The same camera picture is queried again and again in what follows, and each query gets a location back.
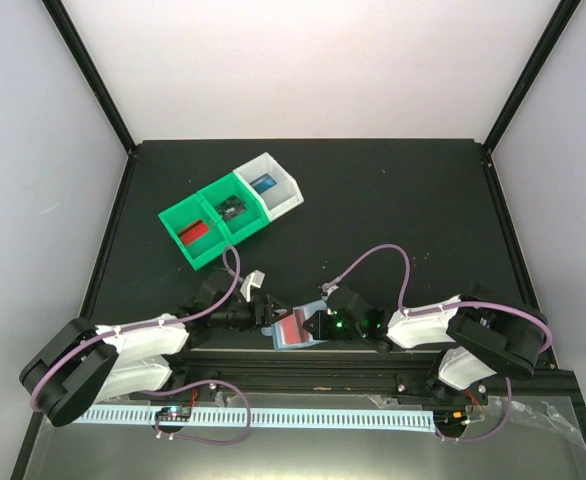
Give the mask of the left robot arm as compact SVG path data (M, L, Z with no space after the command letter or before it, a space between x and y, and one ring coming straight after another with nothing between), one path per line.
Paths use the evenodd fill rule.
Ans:
M261 330L290 314L290 306L261 288L263 274L233 280L215 272L184 305L155 318L120 325L69 321L22 369L32 406L56 427L94 404L137 392L180 397L186 372L169 357L201 344L215 329Z

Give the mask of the blue card holder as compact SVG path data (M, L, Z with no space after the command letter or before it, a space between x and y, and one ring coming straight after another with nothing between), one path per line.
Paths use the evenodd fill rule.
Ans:
M303 328L303 324L314 314L326 310L327 306L323 300L294 307L283 319L271 326L263 327L261 333L272 340L276 351L301 349L325 343L325 340L315 339Z

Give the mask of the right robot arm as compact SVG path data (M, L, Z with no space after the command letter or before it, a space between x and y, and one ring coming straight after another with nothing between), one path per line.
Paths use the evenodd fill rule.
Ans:
M438 346L426 380L401 380L406 395L454 405L481 381L499 376L528 380L552 344L546 317L481 285L467 295L389 313L347 287L333 288L324 309L301 329L319 341L361 342L379 352Z

